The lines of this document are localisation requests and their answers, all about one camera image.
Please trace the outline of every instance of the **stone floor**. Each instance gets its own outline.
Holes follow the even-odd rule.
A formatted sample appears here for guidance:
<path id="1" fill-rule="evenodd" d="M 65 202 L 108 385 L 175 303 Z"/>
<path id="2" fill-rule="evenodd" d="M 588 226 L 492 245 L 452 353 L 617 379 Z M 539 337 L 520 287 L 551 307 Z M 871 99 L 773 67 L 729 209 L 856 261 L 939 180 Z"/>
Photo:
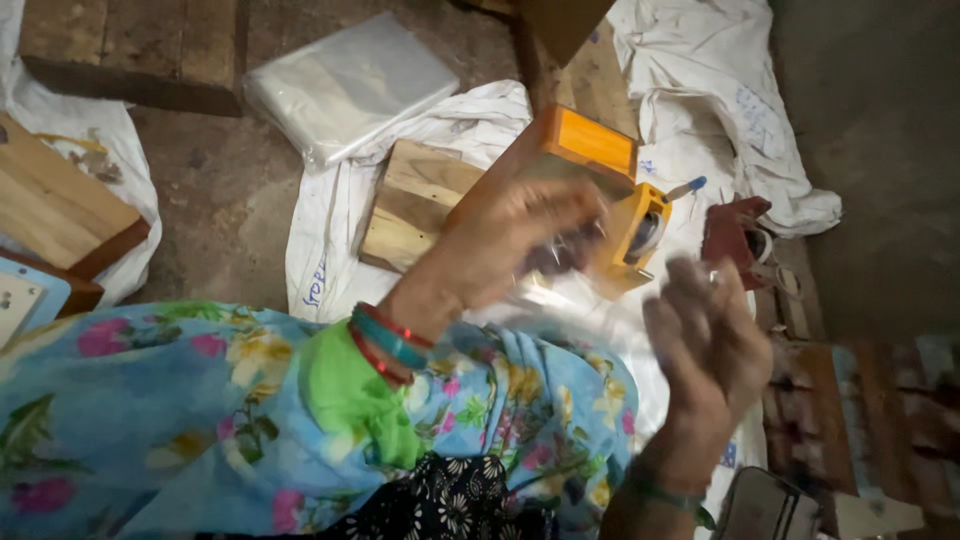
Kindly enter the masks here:
<path id="1" fill-rule="evenodd" d="M 385 10 L 469 89 L 516 79 L 507 26 L 447 0 L 252 0 L 248 68 Z M 252 111 L 220 118 L 131 110 L 156 186 L 163 239 L 128 303 L 181 298 L 286 311 L 283 261 L 303 165 Z"/>

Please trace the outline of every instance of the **blue floral fabric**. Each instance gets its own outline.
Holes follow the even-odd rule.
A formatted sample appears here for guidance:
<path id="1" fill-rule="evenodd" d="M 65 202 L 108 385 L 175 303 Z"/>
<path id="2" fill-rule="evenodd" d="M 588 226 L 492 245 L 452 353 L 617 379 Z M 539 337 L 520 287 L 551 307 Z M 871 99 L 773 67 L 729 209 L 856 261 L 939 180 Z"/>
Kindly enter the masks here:
<path id="1" fill-rule="evenodd" d="M 309 533 L 357 510 L 409 471 L 377 462 L 363 431 L 333 436 L 309 414 L 298 373 L 323 359 L 297 350 L 322 329 L 181 302 L 23 336 L 0 356 L 4 530 Z M 537 499 L 562 536 L 595 535 L 636 442 L 636 387 L 622 362 L 556 336 L 466 324 L 439 352 L 398 390 L 424 448 L 454 468 L 497 455 L 508 503 Z"/>

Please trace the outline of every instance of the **clear plastic bag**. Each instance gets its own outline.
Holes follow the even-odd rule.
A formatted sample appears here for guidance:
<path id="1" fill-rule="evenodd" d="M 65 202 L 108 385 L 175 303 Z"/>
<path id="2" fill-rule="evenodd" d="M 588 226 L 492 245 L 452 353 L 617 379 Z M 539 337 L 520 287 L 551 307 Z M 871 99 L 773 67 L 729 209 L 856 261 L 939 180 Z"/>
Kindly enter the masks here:
<path id="1" fill-rule="evenodd" d="M 247 100 L 326 168 L 391 125 L 450 96 L 460 81 L 384 12 L 244 77 Z"/>

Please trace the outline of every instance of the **bangle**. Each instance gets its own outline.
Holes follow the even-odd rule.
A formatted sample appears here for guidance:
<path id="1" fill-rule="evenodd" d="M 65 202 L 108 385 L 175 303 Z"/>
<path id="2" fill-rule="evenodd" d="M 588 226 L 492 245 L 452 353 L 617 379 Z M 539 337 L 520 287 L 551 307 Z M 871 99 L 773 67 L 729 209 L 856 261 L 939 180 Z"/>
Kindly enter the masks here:
<path id="1" fill-rule="evenodd" d="M 357 304 L 357 308 L 361 309 L 364 313 L 367 313 L 367 315 L 381 327 L 391 331 L 392 333 L 395 333 L 403 339 L 406 339 L 410 343 L 413 343 L 418 347 L 423 347 L 424 349 L 433 349 L 435 345 L 433 341 L 430 341 L 424 337 L 420 337 L 413 333 L 413 331 L 410 329 L 402 327 L 394 321 L 384 317 L 379 311 L 376 310 L 376 307 L 373 307 L 366 302 L 361 302 Z"/>
<path id="2" fill-rule="evenodd" d="M 684 512 L 692 513 L 693 519 L 699 527 L 706 530 L 716 530 L 717 528 L 713 516 L 702 506 L 707 499 L 706 493 L 696 495 L 674 493 L 663 489 L 646 477 L 638 478 L 637 476 L 627 478 L 627 485 L 641 499 L 654 499 L 675 506 Z"/>
<path id="3" fill-rule="evenodd" d="M 363 337 L 379 347 L 384 353 L 396 358 L 401 364 L 410 369 L 426 367 L 427 358 L 423 353 L 410 346 L 401 336 L 380 326 L 360 306 L 353 309 L 350 323 Z"/>
<path id="4" fill-rule="evenodd" d="M 351 323 L 347 323 L 347 329 L 350 332 L 350 336 L 353 337 L 353 342 L 356 343 L 360 354 L 367 359 L 367 362 L 369 362 L 370 365 L 373 366 L 373 369 L 380 374 L 380 377 L 400 385 L 410 383 L 410 377 L 407 377 L 406 379 L 401 378 L 396 373 L 390 371 L 390 368 L 387 367 L 387 364 L 383 363 L 373 354 L 373 351 L 371 351 L 370 347 L 367 346 L 367 340 L 360 335 L 360 332 Z"/>

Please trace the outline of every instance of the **hand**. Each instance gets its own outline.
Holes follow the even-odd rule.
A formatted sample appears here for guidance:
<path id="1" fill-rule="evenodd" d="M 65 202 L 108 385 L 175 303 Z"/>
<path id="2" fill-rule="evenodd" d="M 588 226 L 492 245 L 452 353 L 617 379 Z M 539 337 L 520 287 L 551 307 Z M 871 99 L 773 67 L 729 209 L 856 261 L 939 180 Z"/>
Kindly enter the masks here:
<path id="1" fill-rule="evenodd" d="M 379 308 L 434 339 L 463 310 L 506 295 L 533 248 L 599 217 L 602 201 L 586 178 L 508 183 L 441 236 Z"/>
<path id="2" fill-rule="evenodd" d="M 641 465 L 688 492 L 706 489 L 736 425 L 773 372 L 773 347 L 747 309 L 736 267 L 725 259 L 713 270 L 711 283 L 702 263 L 675 258 L 667 263 L 667 286 L 643 305 L 670 404 Z"/>

